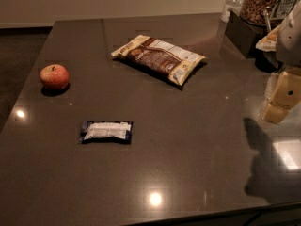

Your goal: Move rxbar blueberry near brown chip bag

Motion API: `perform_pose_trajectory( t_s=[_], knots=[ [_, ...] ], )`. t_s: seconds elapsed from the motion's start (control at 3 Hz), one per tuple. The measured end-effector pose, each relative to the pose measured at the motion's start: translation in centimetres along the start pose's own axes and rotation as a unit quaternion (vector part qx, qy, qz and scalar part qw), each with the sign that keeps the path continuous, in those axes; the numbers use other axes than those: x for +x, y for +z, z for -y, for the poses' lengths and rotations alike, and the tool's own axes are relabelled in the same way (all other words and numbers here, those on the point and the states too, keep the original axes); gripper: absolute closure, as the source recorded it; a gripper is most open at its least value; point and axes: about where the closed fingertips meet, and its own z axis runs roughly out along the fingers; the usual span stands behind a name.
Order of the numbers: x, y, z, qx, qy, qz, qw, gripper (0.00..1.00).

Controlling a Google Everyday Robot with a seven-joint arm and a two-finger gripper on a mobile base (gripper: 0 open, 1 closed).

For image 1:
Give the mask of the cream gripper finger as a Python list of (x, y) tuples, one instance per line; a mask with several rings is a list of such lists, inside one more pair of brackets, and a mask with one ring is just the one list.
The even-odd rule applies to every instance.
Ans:
[(264, 121), (278, 124), (281, 123), (289, 114), (289, 110), (280, 106), (268, 104), (263, 112), (261, 113), (261, 118)]
[(276, 83), (271, 102), (286, 109), (294, 108), (301, 101), (301, 76), (283, 72)]

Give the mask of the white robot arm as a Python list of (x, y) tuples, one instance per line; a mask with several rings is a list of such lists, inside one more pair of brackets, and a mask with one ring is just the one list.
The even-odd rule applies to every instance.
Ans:
[(301, 1), (280, 25), (276, 58), (283, 63), (283, 71), (271, 74), (261, 111), (261, 118), (274, 124), (301, 102)]

